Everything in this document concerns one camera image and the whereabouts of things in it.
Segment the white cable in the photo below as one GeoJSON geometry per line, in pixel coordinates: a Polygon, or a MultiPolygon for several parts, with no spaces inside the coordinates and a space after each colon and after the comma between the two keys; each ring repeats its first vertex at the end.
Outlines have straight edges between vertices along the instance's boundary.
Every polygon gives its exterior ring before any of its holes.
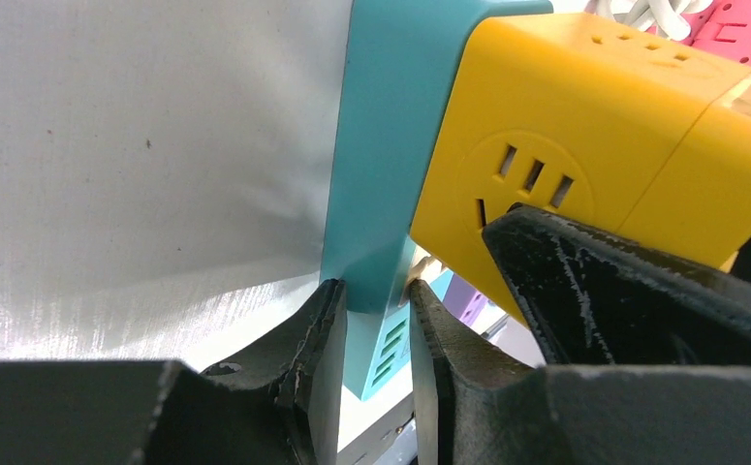
{"type": "Polygon", "coordinates": [[[658,35],[674,41],[682,41],[692,31],[681,15],[699,13],[711,5],[712,0],[634,0],[626,15],[612,12],[617,0],[598,0],[595,13],[617,22],[645,31],[657,24],[658,35]]]}

